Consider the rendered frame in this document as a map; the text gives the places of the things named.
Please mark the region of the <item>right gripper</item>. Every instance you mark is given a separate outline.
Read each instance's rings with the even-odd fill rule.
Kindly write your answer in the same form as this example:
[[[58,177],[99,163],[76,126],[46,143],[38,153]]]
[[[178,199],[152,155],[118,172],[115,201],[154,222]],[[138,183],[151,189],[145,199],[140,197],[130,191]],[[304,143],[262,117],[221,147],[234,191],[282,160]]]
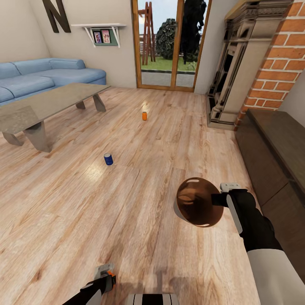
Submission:
[[[224,195],[226,195],[226,193],[211,194],[212,205],[227,207],[227,205],[224,203]]]

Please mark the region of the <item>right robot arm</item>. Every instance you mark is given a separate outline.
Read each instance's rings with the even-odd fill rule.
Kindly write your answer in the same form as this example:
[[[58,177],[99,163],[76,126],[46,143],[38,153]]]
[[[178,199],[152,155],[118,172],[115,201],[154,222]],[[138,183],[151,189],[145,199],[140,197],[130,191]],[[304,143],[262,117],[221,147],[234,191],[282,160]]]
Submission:
[[[305,305],[305,285],[275,238],[271,221],[248,189],[221,183],[212,205],[230,209],[250,261],[261,305]]]

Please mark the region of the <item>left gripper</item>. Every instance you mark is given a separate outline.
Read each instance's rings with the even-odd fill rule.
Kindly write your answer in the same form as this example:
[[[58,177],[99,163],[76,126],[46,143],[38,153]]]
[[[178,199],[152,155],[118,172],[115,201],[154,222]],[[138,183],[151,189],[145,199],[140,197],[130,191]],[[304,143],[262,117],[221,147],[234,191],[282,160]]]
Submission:
[[[101,295],[103,295],[104,293],[110,292],[114,288],[114,285],[116,285],[116,276],[112,277],[112,275],[108,275],[106,277],[95,280],[94,282],[97,282],[101,285]]]

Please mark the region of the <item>trash can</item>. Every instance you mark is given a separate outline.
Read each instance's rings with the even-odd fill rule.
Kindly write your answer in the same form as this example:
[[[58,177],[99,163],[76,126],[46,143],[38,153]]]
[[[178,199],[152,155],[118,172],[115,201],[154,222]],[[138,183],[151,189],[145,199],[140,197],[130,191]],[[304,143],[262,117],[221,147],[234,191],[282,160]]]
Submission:
[[[188,180],[199,182],[187,182]],[[196,227],[212,227],[221,220],[224,206],[212,205],[211,194],[220,194],[212,182],[201,177],[187,178],[178,187],[173,204],[174,212]]]

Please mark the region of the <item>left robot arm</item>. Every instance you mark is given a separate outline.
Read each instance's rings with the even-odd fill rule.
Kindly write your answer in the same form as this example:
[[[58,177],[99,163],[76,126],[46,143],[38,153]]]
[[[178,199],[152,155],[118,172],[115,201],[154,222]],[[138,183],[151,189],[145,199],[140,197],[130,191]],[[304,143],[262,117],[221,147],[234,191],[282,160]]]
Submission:
[[[110,292],[116,285],[116,276],[102,277],[102,273],[115,269],[115,263],[109,262],[94,269],[94,282],[88,283],[80,289],[80,293],[73,296],[62,305],[100,305],[104,293]]]

